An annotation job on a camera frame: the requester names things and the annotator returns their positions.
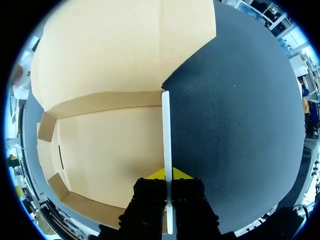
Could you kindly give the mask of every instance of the white plastic strip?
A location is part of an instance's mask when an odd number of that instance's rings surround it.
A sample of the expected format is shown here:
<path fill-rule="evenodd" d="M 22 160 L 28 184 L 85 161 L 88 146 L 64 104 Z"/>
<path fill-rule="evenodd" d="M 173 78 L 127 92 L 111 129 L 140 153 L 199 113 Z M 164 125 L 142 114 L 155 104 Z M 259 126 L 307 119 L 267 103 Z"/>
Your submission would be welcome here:
<path fill-rule="evenodd" d="M 169 91 L 162 93 L 162 125 L 164 172 L 167 190 L 166 199 L 166 229 L 168 234 L 174 232 L 174 210 L 171 202 L 172 162 L 171 162 L 171 123 Z"/>

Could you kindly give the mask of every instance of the cardboard box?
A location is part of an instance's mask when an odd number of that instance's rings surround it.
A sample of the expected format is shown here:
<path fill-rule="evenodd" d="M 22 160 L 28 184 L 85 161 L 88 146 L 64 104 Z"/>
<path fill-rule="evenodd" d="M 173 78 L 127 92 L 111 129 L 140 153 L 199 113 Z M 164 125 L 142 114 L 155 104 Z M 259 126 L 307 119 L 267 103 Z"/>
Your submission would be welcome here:
<path fill-rule="evenodd" d="M 164 167 L 162 83 L 215 36 L 212 0 L 69 0 L 55 11 L 31 84 L 44 109 L 39 161 L 62 203 L 119 227 L 137 179 Z"/>

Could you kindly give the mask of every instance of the yellow triangle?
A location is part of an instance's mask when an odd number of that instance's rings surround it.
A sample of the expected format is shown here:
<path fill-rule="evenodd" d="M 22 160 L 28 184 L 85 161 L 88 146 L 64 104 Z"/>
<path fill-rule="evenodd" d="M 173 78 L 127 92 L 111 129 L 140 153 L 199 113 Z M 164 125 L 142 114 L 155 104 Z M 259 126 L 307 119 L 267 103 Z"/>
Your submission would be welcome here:
<path fill-rule="evenodd" d="M 160 179 L 165 180 L 165 168 L 160 169 L 159 171 L 147 176 L 145 179 Z"/>
<path fill-rule="evenodd" d="M 193 177 L 185 174 L 184 172 L 176 169 L 175 167 L 172 168 L 172 171 L 173 171 L 173 179 L 193 179 Z M 159 171 L 155 172 L 154 174 L 151 174 L 145 179 L 165 180 L 165 168 L 160 169 Z"/>
<path fill-rule="evenodd" d="M 193 179 L 193 177 L 185 174 L 184 172 L 176 169 L 175 167 L 173 169 L 173 179 Z"/>

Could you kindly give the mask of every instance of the person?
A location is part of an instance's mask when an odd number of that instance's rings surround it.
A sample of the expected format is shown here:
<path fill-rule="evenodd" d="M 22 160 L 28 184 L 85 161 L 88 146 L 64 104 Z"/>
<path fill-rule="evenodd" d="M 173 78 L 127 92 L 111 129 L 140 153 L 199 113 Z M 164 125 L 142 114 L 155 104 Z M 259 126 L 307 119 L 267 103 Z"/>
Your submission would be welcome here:
<path fill-rule="evenodd" d="M 31 88 L 31 62 L 32 54 L 25 56 L 20 64 L 13 69 L 13 76 L 9 87 L 13 89 L 13 95 L 17 99 L 27 100 Z"/>

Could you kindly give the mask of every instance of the black rubber mat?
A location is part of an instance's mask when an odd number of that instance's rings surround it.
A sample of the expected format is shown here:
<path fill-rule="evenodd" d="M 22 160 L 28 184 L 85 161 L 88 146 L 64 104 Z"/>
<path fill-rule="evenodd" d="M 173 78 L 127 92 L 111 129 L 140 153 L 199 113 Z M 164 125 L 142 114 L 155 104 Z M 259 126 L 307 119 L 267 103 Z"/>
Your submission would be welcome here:
<path fill-rule="evenodd" d="M 217 37 L 164 88 L 170 91 L 172 165 L 202 179 L 225 233 L 265 214 L 293 186 L 304 114 L 276 38 L 244 13 L 214 6 Z"/>

